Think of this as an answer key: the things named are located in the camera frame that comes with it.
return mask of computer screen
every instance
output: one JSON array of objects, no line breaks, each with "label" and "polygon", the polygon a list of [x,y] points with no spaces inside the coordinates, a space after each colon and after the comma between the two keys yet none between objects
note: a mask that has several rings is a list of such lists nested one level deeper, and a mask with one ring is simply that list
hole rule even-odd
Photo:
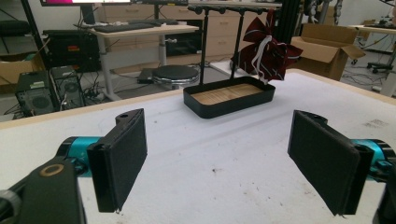
[{"label": "computer screen", "polygon": [[89,5],[93,3],[103,4],[118,4],[118,3],[130,3],[131,0],[40,0],[41,6],[43,7],[56,7],[56,6],[81,6]]}]

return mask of round black stool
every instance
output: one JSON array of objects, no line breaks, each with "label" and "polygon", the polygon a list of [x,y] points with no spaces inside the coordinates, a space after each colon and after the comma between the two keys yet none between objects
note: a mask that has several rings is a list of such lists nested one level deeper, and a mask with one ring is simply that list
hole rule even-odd
[{"label": "round black stool", "polygon": [[165,65],[152,71],[152,80],[156,83],[171,84],[173,90],[178,85],[191,84],[198,80],[198,71],[187,65]]}]

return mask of monitor stand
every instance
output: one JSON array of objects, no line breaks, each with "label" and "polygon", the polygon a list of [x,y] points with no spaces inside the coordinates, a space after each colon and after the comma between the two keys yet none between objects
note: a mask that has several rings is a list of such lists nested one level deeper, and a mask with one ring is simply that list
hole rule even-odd
[{"label": "monitor stand", "polygon": [[94,25],[95,17],[93,15],[92,5],[80,6],[80,8],[82,13],[82,19],[84,20],[84,22],[89,25]]}]

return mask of computer tower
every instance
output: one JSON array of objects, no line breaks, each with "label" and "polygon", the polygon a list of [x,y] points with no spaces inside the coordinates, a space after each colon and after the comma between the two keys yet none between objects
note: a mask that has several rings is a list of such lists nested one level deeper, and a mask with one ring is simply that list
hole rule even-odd
[{"label": "computer tower", "polygon": [[60,98],[62,110],[85,106],[84,94],[72,66],[53,67],[50,69],[50,74]]},{"label": "computer tower", "polygon": [[59,108],[47,71],[21,73],[15,96],[25,117],[52,113]]}]

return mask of computer monitor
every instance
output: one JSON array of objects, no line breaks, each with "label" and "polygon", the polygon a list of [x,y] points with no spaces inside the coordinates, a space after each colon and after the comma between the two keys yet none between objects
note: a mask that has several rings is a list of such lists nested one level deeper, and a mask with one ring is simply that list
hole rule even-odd
[{"label": "computer monitor", "polygon": [[104,5],[131,4],[131,0],[40,0],[42,7],[80,7],[82,18],[87,24],[95,24],[92,6],[95,3]]}]

